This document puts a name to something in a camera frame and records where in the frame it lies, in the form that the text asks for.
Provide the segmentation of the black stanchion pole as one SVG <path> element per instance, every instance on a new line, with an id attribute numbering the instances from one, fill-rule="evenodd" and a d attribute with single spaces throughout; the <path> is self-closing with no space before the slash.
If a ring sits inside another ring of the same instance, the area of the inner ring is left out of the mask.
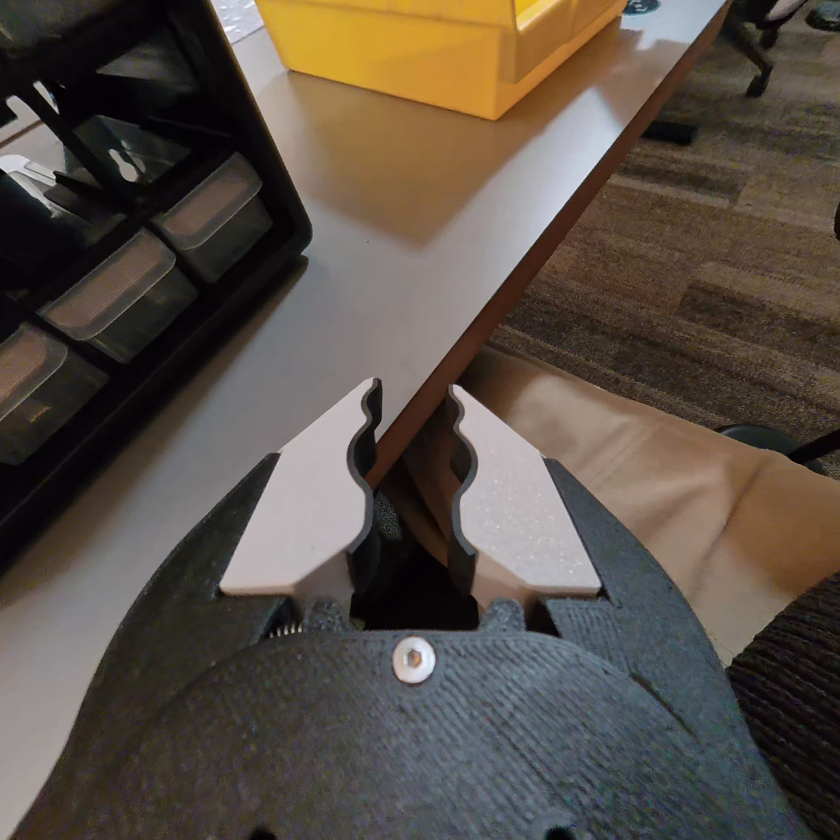
<path id="1" fill-rule="evenodd" d="M 715 429 L 718 434 L 747 446 L 767 449 L 806 467 L 817 475 L 826 476 L 823 459 L 839 450 L 839 429 L 800 444 L 788 434 L 757 424 L 734 424 Z"/>

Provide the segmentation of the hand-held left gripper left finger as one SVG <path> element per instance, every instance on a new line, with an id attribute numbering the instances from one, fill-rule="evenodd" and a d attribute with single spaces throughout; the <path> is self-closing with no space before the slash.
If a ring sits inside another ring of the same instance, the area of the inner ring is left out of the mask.
<path id="1" fill-rule="evenodd" d="M 371 588 L 381 542 L 366 476 L 381 420 L 382 382 L 371 377 L 284 445 L 222 593 L 350 599 Z"/>

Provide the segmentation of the black drawer cabinet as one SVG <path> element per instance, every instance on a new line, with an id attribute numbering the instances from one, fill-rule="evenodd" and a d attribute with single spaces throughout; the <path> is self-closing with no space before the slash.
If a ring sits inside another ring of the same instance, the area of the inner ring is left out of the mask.
<path id="1" fill-rule="evenodd" d="M 2 2 L 2 342 L 27 322 L 108 384 L 20 465 L 2 464 L 2 573 L 276 291 L 312 226 L 210 2 Z M 234 153 L 262 181 L 271 230 L 205 282 L 151 224 Z M 145 229 L 197 297 L 131 362 L 39 309 Z"/>

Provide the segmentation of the dark fabric chair seat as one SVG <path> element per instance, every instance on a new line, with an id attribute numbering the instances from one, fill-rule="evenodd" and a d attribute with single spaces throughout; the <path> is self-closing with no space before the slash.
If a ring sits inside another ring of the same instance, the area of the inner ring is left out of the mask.
<path id="1" fill-rule="evenodd" d="M 787 605 L 728 678 L 776 782 L 819 838 L 839 838 L 839 574 Z"/>

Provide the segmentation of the person's khaki trouser leg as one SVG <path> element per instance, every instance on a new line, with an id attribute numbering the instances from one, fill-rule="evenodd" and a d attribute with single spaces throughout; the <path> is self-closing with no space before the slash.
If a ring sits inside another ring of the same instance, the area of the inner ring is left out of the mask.
<path id="1" fill-rule="evenodd" d="M 457 384 L 557 461 L 633 534 L 729 665 L 839 567 L 838 480 L 633 402 L 526 356 L 479 352 Z M 448 563 L 448 397 L 403 455 L 422 540 Z"/>

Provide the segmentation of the large yellow plastic bin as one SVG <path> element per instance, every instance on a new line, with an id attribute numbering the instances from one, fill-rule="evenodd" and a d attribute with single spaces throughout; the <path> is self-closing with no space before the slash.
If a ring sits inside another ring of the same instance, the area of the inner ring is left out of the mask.
<path id="1" fill-rule="evenodd" d="M 619 1 L 258 1 L 288 70 L 497 120 Z"/>

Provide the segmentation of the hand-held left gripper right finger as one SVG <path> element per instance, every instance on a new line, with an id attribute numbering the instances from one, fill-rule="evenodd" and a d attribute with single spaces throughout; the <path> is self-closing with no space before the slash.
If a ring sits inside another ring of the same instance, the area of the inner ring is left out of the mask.
<path id="1" fill-rule="evenodd" d="M 601 578 L 546 459 L 460 385 L 448 388 L 448 410 L 459 482 L 448 545 L 456 587 L 478 608 L 596 596 Z"/>

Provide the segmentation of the clear plastic cabinet drawer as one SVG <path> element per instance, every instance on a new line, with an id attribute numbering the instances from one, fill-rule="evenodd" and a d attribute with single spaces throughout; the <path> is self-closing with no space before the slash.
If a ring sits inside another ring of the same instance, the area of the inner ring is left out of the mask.
<path id="1" fill-rule="evenodd" d="M 142 229 L 38 315 L 69 338 L 126 364 L 196 297 L 175 254 Z"/>
<path id="2" fill-rule="evenodd" d="M 1 462 L 18 466 L 109 383 L 69 346 L 23 323 L 1 346 Z"/>
<path id="3" fill-rule="evenodd" d="M 216 282 L 274 225 L 262 186 L 251 163 L 234 153 L 151 224 L 198 276 Z"/>

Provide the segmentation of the black office chair base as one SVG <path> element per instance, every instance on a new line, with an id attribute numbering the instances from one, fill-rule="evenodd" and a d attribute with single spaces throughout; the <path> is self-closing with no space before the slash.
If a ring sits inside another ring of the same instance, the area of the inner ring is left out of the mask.
<path id="1" fill-rule="evenodd" d="M 781 28 L 807 5 L 806 1 L 733 1 L 721 27 L 721 36 L 758 70 L 745 96 L 760 98 L 774 68 L 767 51 Z"/>

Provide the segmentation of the black floor block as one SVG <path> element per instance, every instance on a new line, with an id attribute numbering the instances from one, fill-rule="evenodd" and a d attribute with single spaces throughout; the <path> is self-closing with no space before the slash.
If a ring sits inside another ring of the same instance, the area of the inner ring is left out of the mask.
<path id="1" fill-rule="evenodd" d="M 685 148 L 694 142 L 698 131 L 699 127 L 690 123 L 657 119 L 647 126 L 641 139 Z"/>

